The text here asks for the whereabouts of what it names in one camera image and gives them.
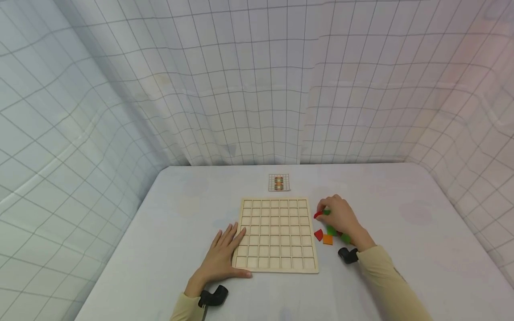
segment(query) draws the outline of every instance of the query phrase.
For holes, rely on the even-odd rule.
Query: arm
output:
[[[377,246],[367,230],[359,224],[348,202],[336,194],[322,199],[318,211],[326,206],[331,209],[331,214],[320,215],[316,219],[350,236],[359,250],[357,256],[364,274],[374,287],[388,317],[395,321],[432,320],[409,284],[394,268],[387,252]]]
[[[198,301],[200,301],[200,294],[207,283],[229,277],[252,277],[249,271],[235,269],[230,264],[232,253],[243,239],[246,229],[242,229],[234,238],[236,232],[237,223],[234,226],[229,224],[223,234],[221,230],[218,231],[204,262],[191,276],[186,289],[180,294],[170,321],[201,321],[203,319],[205,308],[199,307]]]

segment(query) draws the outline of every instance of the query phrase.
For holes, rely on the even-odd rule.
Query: wooden grid board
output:
[[[289,174],[269,174],[268,191],[285,192],[290,190]]]
[[[243,199],[238,232],[242,228],[246,235],[234,251],[233,267],[252,272],[319,272],[307,199]]]

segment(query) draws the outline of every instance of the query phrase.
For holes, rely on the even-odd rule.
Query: white grid backdrop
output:
[[[511,2],[0,2],[0,320],[73,319],[168,165],[418,162],[514,285]]]

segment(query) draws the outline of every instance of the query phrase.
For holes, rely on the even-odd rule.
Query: red block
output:
[[[318,241],[321,242],[321,240],[323,239],[323,231],[321,229],[317,230],[314,232],[314,236],[316,236],[316,238],[318,239]]]

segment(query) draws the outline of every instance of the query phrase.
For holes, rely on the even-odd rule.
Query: sleeve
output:
[[[395,269],[391,258],[382,246],[372,247],[357,253],[357,256],[366,278],[374,287],[378,299],[391,320],[432,320],[409,284]]]
[[[200,297],[188,297],[181,293],[170,321],[202,321],[205,308],[199,307],[198,301]]]

